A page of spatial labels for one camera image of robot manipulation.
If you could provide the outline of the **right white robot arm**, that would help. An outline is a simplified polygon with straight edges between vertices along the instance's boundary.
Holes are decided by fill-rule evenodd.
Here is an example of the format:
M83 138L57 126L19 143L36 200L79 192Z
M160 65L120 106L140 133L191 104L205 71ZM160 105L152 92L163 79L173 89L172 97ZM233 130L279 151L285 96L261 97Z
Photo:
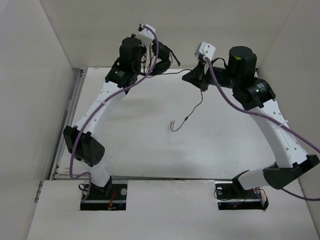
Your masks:
M270 166L246 170L235 176L230 191L236 198L265 186L283 190L320 163L318 156L308 154L298 141L317 152L320 149L289 128L274 91L267 81L255 76L257 56L250 48L232 47L223 68L213 66L215 51L213 45L201 42L195 51L198 64L182 80L201 91L206 91L210 85L216 86L231 107L252 117L275 157L275 163Z

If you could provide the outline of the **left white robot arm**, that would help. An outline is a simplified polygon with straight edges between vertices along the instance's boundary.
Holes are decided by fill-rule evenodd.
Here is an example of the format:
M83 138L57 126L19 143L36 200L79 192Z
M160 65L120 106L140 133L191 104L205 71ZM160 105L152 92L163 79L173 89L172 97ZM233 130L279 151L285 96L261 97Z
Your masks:
M156 37L146 39L133 35L123 39L119 57L106 75L97 98L74 126L66 126L63 130L64 141L71 154L70 178L88 177L87 184L79 185L85 198L91 189L103 199L111 195L112 177L103 163L106 148L98 141L98 132L117 103L130 89L141 83L138 76L148 46L153 46L154 54L159 55L160 43Z

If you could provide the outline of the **black headphones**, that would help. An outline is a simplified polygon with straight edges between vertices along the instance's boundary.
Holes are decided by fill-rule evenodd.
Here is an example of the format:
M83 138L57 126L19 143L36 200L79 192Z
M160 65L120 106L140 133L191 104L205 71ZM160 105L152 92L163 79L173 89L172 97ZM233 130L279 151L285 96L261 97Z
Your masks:
M157 76L166 72L171 67L173 59L176 61L178 66L181 65L181 62L178 60L173 50L170 49L167 45L159 41L158 47L159 49L157 59L159 60L159 62L155 64L152 72L149 74L150 76Z

